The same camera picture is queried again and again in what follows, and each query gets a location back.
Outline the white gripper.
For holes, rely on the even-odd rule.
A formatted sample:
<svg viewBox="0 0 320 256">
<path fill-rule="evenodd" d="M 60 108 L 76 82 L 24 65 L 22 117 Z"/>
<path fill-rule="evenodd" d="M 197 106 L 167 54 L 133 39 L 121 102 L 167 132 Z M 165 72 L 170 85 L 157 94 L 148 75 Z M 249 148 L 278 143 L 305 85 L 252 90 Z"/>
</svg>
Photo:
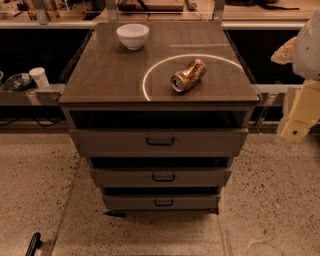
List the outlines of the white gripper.
<svg viewBox="0 0 320 256">
<path fill-rule="evenodd" d="M 281 65 L 291 63 L 296 39 L 285 42 L 273 53 L 271 61 Z M 320 82 L 307 80 L 300 88 L 289 88 L 285 94 L 277 134 L 287 142 L 299 143 L 319 120 Z"/>
</svg>

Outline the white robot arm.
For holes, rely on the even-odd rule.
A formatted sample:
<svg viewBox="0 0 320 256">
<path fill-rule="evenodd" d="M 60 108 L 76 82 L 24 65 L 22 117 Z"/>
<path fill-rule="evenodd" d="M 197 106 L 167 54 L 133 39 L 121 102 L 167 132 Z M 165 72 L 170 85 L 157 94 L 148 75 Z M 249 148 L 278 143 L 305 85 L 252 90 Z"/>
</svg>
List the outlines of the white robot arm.
<svg viewBox="0 0 320 256">
<path fill-rule="evenodd" d="M 277 64 L 292 64 L 293 72 L 305 83 L 295 91 L 289 113 L 278 129 L 281 138 L 300 142 L 320 120 L 320 10 L 271 56 Z"/>
</svg>

